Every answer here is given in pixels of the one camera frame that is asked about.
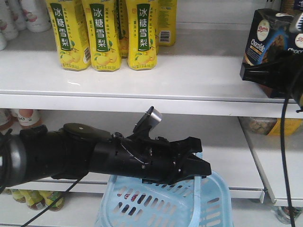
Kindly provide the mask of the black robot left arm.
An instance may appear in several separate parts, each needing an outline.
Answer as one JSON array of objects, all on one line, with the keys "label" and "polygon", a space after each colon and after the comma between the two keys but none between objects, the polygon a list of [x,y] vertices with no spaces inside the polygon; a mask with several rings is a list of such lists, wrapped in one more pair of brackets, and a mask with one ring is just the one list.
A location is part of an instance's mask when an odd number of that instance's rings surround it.
[{"label": "black robot left arm", "polygon": [[210,164],[196,156],[202,151],[200,139],[153,140],[151,129],[136,126],[128,137],[79,123],[67,123],[58,131],[44,125],[18,135],[8,131],[0,136],[0,187],[46,177],[79,180],[88,173],[171,185],[212,173]]}]

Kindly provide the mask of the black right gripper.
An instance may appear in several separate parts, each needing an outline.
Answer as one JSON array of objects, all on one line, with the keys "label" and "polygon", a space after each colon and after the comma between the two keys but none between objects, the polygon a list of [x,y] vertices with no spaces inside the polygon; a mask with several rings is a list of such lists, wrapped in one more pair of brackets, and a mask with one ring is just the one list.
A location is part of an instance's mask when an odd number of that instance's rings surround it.
[{"label": "black right gripper", "polygon": [[[303,33],[303,13],[294,16],[289,32],[298,34]],[[241,79],[252,81],[260,85],[278,90],[280,92],[290,92],[291,97],[299,105],[303,105],[303,53],[279,58],[272,62],[259,65],[249,65],[242,63]]]}]

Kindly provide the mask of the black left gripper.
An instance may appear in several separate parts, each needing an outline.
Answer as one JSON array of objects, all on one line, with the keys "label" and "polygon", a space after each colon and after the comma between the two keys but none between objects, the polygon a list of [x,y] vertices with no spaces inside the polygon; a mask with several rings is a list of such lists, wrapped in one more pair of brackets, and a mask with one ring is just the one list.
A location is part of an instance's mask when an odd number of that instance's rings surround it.
[{"label": "black left gripper", "polygon": [[174,184],[188,177],[207,177],[212,174],[209,162],[189,156],[202,152],[199,138],[168,142],[160,137],[116,137],[112,140],[115,151],[111,155],[114,175],[141,178],[152,183]]}]

